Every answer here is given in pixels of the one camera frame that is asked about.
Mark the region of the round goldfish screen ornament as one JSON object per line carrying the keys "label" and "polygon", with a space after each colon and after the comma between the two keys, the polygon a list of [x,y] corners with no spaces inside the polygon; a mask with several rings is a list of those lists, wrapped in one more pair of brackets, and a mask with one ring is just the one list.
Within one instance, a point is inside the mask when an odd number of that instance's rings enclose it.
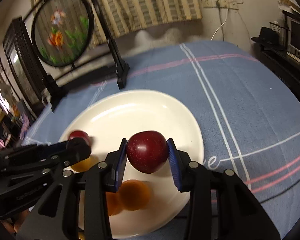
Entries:
{"label": "round goldfish screen ornament", "polygon": [[82,56],[93,30],[93,10],[87,0],[46,0],[34,16],[31,41],[45,64],[62,68]]}

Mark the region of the wall power strip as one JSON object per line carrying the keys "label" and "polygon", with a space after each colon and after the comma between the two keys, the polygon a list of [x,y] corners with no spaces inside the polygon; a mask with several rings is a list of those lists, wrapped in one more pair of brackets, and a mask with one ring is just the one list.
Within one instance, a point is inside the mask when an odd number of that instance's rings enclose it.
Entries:
{"label": "wall power strip", "polygon": [[201,3],[204,8],[239,10],[236,0],[201,0]]}

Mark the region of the small orange fruit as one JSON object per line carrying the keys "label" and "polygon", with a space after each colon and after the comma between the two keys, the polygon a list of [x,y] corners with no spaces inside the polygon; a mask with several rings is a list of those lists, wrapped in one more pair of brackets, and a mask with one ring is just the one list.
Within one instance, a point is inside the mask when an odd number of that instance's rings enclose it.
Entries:
{"label": "small orange fruit", "polygon": [[91,155],[89,158],[72,165],[71,168],[76,172],[85,172],[96,163],[98,163],[98,157]]}

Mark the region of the dark red plum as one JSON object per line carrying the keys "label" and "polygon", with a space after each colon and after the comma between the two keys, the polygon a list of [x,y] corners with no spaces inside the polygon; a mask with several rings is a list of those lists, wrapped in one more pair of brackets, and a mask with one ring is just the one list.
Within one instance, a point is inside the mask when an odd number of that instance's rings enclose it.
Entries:
{"label": "dark red plum", "polygon": [[127,158],[139,172],[151,174],[159,170],[168,159],[165,137],[157,131],[134,134],[127,142]]}

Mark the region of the white kettle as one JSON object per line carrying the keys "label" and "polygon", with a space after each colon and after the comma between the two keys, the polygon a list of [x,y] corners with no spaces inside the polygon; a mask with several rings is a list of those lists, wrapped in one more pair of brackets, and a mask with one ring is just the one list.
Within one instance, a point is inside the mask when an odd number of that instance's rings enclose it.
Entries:
{"label": "white kettle", "polygon": [[52,106],[51,105],[51,94],[47,90],[47,88],[45,88],[42,92],[41,101],[44,106],[50,106],[50,107]]}

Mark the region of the striped beige curtain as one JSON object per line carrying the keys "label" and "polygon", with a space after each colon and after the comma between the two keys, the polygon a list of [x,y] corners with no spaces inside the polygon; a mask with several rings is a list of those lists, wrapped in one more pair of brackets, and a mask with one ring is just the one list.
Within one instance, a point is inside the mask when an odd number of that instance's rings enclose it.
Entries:
{"label": "striped beige curtain", "polygon": [[98,0],[112,37],[202,18],[198,0]]}

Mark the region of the blue striped tablecloth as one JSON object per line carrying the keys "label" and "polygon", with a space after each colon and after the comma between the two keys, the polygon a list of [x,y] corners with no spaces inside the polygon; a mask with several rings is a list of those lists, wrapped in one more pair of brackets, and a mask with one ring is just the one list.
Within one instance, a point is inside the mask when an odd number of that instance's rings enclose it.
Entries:
{"label": "blue striped tablecloth", "polygon": [[80,129],[102,161],[123,138],[155,130],[207,169],[234,170],[281,237],[300,218],[300,103],[260,61],[228,42],[200,41],[127,58],[115,79],[49,107],[23,143],[54,144]]}

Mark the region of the large orange on plate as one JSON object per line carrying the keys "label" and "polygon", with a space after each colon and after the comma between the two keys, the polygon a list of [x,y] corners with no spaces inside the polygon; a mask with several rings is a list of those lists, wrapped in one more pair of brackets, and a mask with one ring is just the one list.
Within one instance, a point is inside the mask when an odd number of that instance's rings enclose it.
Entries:
{"label": "large orange on plate", "polygon": [[139,180],[124,181],[118,194],[122,208],[128,211],[145,209],[151,200],[151,189]]}

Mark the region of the white round plate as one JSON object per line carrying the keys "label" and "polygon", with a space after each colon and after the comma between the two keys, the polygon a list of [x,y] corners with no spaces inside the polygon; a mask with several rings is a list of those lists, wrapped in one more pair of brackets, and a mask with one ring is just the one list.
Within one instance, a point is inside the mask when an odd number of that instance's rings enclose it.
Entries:
{"label": "white round plate", "polygon": [[81,113],[63,132],[92,137],[97,178],[111,184],[101,197],[114,239],[141,236],[167,224],[190,198],[185,169],[201,163],[200,127],[185,102],[153,90],[106,97]]}

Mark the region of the black hat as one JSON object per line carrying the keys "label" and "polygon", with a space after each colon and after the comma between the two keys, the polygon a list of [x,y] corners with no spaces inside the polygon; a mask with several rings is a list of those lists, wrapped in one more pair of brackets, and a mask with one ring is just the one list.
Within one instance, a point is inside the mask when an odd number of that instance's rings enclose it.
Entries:
{"label": "black hat", "polygon": [[258,37],[252,37],[256,43],[268,44],[269,46],[281,46],[278,32],[268,27],[261,27]]}

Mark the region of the small orange on plate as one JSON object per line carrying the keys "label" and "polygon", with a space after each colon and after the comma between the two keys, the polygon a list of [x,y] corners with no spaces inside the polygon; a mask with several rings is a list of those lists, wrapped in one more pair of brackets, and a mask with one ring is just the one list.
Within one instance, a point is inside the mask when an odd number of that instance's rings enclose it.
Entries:
{"label": "small orange on plate", "polygon": [[107,192],[106,193],[106,200],[107,200],[107,210],[108,216],[118,215],[122,212],[123,207],[120,203],[119,194]]}

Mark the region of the dark framed picture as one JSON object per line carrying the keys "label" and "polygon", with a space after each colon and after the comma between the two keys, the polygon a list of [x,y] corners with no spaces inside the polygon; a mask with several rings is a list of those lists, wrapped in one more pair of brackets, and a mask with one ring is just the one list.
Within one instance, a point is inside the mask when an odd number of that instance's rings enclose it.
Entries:
{"label": "dark framed picture", "polygon": [[24,100],[30,106],[42,106],[42,92],[45,89],[44,68],[34,51],[21,17],[11,21],[2,44],[10,70]]}

